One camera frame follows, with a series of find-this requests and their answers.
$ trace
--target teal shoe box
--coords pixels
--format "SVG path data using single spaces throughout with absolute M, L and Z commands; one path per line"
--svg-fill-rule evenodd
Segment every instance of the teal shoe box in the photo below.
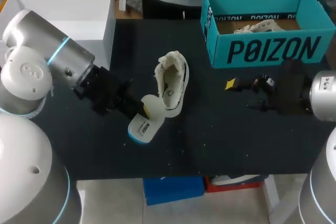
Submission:
M 294 20 L 298 29 L 220 34 L 216 25 L 265 19 Z M 201 25 L 213 68 L 319 63 L 336 29 L 318 0 L 203 0 Z

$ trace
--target shoe insole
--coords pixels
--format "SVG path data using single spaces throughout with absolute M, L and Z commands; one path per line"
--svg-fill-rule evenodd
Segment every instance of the shoe insole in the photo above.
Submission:
M 183 80 L 181 80 L 181 78 L 183 77 L 179 76 L 175 65 L 170 66 L 164 72 L 163 80 L 165 90 L 162 95 L 162 100 L 167 109 L 174 109 L 179 104 L 183 84 Z
M 136 142 L 147 144 L 154 138 L 165 119 L 163 101 L 152 94 L 145 95 L 141 101 L 146 106 L 149 118 L 137 114 L 128 125 L 128 134 Z

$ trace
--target floor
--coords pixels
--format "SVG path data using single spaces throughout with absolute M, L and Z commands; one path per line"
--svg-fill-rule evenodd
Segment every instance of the floor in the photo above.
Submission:
M 292 175 L 279 175 L 279 196 L 289 188 Z M 205 194 L 202 197 L 147 206 L 142 179 L 78 182 L 85 191 L 82 224 L 269 224 L 262 188 Z M 293 216 L 288 224 L 301 223 Z

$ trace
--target black tabletop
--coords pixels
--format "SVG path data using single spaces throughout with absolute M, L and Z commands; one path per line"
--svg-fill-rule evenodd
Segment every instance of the black tabletop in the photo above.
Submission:
M 118 20 L 111 70 L 134 78 L 141 99 L 157 94 L 154 68 L 160 56 L 178 50 L 190 79 L 182 113 L 167 118 L 147 145 L 131 140 L 129 120 L 117 111 L 101 117 L 62 84 L 33 121 L 76 179 L 220 174 L 307 173 L 334 124 L 313 116 L 280 116 L 246 108 L 252 92 L 225 92 L 226 80 L 267 73 L 277 67 L 212 69 L 201 25 L 196 21 Z M 306 65 L 311 76 L 326 63 Z

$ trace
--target white box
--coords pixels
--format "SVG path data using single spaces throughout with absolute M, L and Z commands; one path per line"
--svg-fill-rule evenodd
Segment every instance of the white box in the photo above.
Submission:
M 94 54 L 98 67 L 110 68 L 114 0 L 8 0 L 0 13 L 0 39 L 9 21 L 23 9 L 33 10 Z M 0 66 L 7 49 L 1 40 Z

